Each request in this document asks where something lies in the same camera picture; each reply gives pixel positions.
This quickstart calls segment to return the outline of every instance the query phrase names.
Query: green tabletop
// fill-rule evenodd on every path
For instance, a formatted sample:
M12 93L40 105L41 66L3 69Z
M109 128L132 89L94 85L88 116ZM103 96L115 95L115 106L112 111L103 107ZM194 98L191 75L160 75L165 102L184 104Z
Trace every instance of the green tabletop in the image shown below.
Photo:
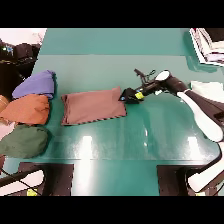
M33 73L56 72L49 144L34 159L7 158L4 168L15 172L20 161L74 163L72 195L158 195L156 165L216 158L217 145L204 138L188 106L170 94L127 105L126 117L60 125L62 94L137 88L135 68L146 74L168 69L186 84L223 82L219 67L199 64L189 38L184 29L48 29Z

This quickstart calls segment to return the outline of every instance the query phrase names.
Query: robotic arm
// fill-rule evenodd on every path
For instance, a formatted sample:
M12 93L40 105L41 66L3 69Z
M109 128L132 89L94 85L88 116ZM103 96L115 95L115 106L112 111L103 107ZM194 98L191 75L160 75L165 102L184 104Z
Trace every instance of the robotic arm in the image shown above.
M139 103L149 94L169 92L181 98L191 108L195 122L201 131L219 145L220 155L217 159L193 174L186 174L187 185L194 192L206 189L206 186L224 171L224 104L194 93L183 82L173 77L168 70L162 71L152 80L149 79L151 74L145 76L137 69L135 72L141 77L142 85L135 90L125 89L120 96L120 101Z

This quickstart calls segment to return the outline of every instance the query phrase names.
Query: table surface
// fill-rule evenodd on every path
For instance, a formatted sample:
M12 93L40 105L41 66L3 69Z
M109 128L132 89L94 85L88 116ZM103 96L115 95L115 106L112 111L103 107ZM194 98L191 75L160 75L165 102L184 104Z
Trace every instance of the table surface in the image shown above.
M221 68L199 63L188 29L49 28L33 71L56 72L45 125L49 144L34 159L7 158L5 170L16 172L21 161L74 163L72 195L159 195L156 165L199 165L216 158L217 145L204 138L188 106L170 94L127 105L126 117L60 125L62 94L136 88L141 82L135 68L146 74L168 69L186 84L223 83Z

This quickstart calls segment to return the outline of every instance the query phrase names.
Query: yellow tag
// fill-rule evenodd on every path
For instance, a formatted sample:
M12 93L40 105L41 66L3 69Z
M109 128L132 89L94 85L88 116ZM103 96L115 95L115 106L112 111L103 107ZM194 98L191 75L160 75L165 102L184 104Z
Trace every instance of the yellow tag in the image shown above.
M206 196L206 195L205 195L205 192L199 192L199 193L196 193L195 195L196 195L196 196Z
M28 189L27 196L37 196L37 193L35 191L33 191L32 189Z
M136 93L135 96L136 96L139 100L144 98L142 92L138 92L138 93Z

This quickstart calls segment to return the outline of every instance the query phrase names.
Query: blue cloth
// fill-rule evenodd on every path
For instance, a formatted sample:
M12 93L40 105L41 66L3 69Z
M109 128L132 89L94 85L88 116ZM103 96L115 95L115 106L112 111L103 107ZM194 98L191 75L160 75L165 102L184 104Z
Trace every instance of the blue cloth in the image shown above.
M24 82L15 88L12 93L13 98L17 99L28 94L41 94L49 99L54 95L54 71L45 70L43 72L31 75Z

